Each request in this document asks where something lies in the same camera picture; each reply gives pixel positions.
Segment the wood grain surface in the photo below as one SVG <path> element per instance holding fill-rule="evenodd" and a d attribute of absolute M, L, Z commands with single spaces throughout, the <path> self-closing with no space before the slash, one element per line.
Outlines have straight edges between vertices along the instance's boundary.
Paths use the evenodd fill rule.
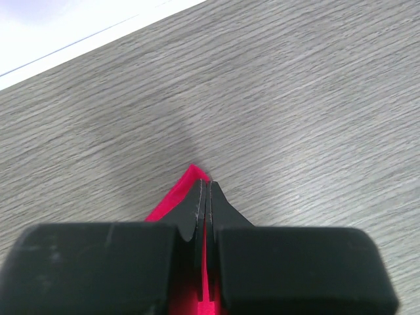
<path fill-rule="evenodd" d="M 203 167 L 250 221 L 355 226 L 420 302 L 420 7 L 207 2 L 0 92 L 0 260 L 25 226 L 141 220 Z"/>

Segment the pink object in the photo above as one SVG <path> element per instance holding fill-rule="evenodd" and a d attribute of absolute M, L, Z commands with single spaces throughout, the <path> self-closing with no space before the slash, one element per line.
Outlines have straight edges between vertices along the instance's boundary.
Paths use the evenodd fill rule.
<path fill-rule="evenodd" d="M 162 199 L 157 207 L 149 214 L 146 221 L 158 221 L 176 205 L 178 205 L 187 195 L 196 180 L 203 179 L 206 182 L 210 178 L 196 165 L 191 164 L 186 172 L 181 176 L 175 186 Z M 206 248 L 205 242 L 203 246 L 203 301 L 199 302 L 196 295 L 189 295 L 191 301 L 182 301 L 173 303 L 170 306 L 170 314 L 172 315 L 214 315 L 215 303 L 209 300 L 209 286 L 207 281 L 206 266 Z M 183 288 L 185 294 L 188 294 L 190 288 Z"/>

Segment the red fabric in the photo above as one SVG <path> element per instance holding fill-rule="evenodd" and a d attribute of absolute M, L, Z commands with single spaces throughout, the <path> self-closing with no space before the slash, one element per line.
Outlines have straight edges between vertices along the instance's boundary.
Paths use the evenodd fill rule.
<path fill-rule="evenodd" d="M 196 165 L 190 165 L 186 170 L 185 174 L 178 180 L 175 186 L 169 191 L 169 193 L 162 199 L 162 201 L 157 205 L 157 207 L 149 214 L 146 218 L 146 221 L 158 221 L 168 212 L 170 212 L 178 203 L 180 203 L 188 191 L 191 189 L 192 185 L 196 180 L 203 179 L 206 182 L 210 178 Z M 209 300 L 209 286 L 207 281 L 207 267 L 206 267 L 206 248 L 205 242 L 203 246 L 203 301 L 198 302 L 196 295 L 191 295 L 191 288 L 183 287 L 180 288 L 180 291 L 184 295 L 189 295 L 189 301 L 186 303 L 174 302 L 170 305 L 171 314 L 174 315 L 214 315 L 215 314 L 215 304 Z"/>

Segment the gray wooden table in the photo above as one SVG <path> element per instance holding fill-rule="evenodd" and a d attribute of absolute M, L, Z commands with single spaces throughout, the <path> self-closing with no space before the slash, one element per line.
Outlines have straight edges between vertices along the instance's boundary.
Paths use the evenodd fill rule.
<path fill-rule="evenodd" d="M 197 163 L 255 224 L 355 226 L 420 307 L 416 1 L 208 0 L 0 92 L 0 259 Z"/>

